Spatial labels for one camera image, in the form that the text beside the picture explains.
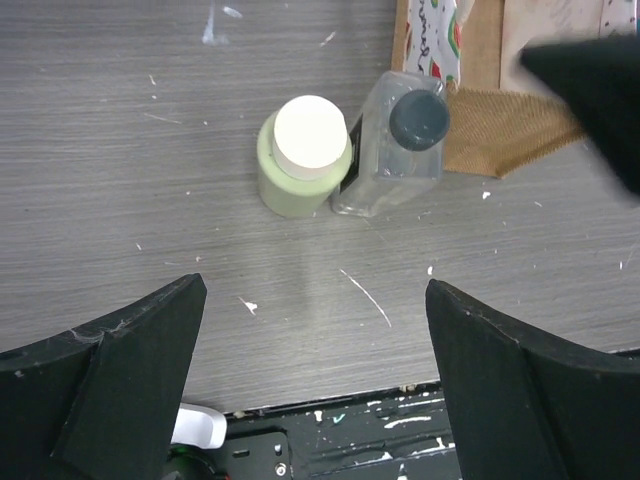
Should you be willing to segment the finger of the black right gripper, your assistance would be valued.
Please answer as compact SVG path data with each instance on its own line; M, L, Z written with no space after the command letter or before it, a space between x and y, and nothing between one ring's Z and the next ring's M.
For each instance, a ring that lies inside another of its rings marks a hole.
M519 64L564 101L622 188L639 196L639 37L529 44Z

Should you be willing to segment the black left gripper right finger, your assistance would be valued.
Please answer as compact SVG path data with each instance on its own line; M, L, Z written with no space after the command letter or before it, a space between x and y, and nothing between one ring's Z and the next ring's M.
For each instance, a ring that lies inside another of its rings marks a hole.
M638 478L638 350L587 348L439 280L425 301L463 478Z

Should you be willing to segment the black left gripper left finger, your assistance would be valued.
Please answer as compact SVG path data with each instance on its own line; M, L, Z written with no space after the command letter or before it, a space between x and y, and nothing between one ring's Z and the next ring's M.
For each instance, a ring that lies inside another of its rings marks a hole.
M185 275L3 352L2 478L161 478L206 296Z

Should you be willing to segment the burlap watermelon canvas bag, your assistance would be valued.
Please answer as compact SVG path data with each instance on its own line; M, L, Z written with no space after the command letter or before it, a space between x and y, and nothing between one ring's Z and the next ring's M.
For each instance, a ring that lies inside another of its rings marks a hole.
M445 84L446 169L503 177L588 137L564 101L521 67L521 50L638 36L638 24L635 1L400 1L391 65Z

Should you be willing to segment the clear bottle dark cap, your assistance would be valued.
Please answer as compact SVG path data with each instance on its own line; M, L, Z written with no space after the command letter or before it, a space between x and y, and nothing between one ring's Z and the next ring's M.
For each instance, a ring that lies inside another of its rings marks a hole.
M332 210L373 217L431 190L443 172L449 127L440 79L382 74L350 131L352 161L331 196Z

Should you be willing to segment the green bottle cream cap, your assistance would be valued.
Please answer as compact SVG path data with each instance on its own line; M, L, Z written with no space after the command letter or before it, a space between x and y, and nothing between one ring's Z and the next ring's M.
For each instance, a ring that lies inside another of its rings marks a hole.
M311 216L346 177L352 162L342 111L317 95L289 100L262 125L257 161L263 203L285 218Z

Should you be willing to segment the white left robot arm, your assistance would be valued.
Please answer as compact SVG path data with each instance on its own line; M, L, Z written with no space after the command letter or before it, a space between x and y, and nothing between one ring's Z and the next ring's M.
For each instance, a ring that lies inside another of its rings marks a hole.
M182 401L207 290L183 276L1 355L5 479L635 479L639 354L442 281L439 380L236 414Z

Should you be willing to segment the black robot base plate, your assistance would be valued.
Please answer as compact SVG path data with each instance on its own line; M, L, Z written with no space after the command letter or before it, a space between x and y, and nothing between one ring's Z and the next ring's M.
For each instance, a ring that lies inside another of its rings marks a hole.
M223 445L174 444L166 479L459 479L439 383L226 416Z

